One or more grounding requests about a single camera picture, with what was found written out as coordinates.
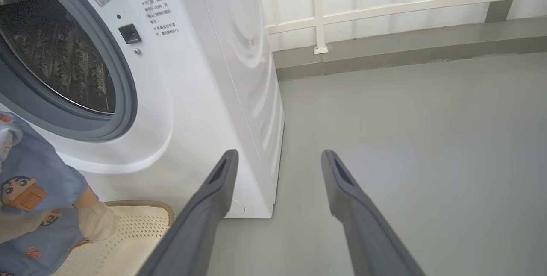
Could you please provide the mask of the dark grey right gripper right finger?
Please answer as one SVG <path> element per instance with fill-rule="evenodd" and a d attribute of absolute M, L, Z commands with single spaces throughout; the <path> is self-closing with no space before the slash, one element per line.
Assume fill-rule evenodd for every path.
<path fill-rule="evenodd" d="M 343 225 L 356 276 L 422 276 L 424 272 L 335 151 L 321 169 L 331 214 Z"/>

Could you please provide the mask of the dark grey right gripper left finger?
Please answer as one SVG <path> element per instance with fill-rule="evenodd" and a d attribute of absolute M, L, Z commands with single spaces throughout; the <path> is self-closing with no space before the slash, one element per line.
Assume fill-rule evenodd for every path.
<path fill-rule="evenodd" d="M 138 276 L 205 276 L 219 222 L 230 210 L 238 151 L 227 150 L 152 251 Z"/>

